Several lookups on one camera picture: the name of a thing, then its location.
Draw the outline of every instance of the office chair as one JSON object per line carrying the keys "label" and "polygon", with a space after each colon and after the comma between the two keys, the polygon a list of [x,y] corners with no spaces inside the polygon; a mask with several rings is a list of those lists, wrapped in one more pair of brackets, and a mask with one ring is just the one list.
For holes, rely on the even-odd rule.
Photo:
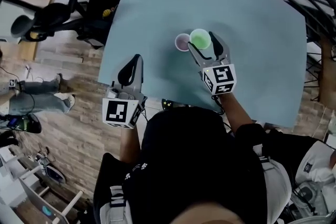
{"label": "office chair", "polygon": [[[83,40],[98,49],[106,44],[119,1],[90,0],[86,10],[78,3],[78,0],[69,0],[68,5],[51,3],[37,11],[33,19],[26,15],[17,17],[10,32],[15,38],[35,42],[46,40],[58,31],[74,30],[78,34],[78,40]],[[115,9],[110,16],[103,18],[103,11],[113,7]],[[75,10],[82,18],[67,22]],[[37,33],[37,37],[33,37],[32,33]]]}

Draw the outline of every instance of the plastic cup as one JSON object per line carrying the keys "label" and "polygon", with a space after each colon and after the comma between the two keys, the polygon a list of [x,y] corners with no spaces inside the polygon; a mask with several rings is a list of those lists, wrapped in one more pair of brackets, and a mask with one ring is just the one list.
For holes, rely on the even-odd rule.
{"label": "plastic cup", "polygon": [[190,40],[190,36],[188,34],[179,34],[175,38],[175,46],[179,51],[189,51],[188,42]]}
{"label": "plastic cup", "polygon": [[204,29],[195,29],[190,34],[190,42],[199,50],[205,50],[211,44],[211,37]]}

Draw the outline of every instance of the light blue table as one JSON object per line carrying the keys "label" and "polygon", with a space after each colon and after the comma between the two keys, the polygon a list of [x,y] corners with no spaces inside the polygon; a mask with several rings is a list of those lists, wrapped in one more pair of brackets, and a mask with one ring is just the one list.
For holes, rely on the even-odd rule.
{"label": "light blue table", "polygon": [[174,45],[178,34],[195,28],[228,44],[237,72],[234,95],[252,119],[294,125],[306,69],[306,26],[282,0],[121,0],[99,82],[110,84],[115,66],[141,54],[145,95],[218,110],[191,54]]}

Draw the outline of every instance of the green cup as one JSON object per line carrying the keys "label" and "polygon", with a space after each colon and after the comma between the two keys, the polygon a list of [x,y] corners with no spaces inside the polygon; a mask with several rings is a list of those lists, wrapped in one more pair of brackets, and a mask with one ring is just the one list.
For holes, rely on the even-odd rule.
{"label": "green cup", "polygon": [[206,30],[195,29],[190,34],[190,42],[199,50],[205,50],[211,44],[211,37]]}

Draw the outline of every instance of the pink cup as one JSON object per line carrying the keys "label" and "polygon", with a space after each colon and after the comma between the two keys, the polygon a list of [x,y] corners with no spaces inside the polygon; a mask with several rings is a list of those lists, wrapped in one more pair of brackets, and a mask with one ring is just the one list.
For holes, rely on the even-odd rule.
{"label": "pink cup", "polygon": [[175,38],[175,46],[179,51],[189,51],[188,42],[190,40],[190,36],[188,34],[179,34]]}

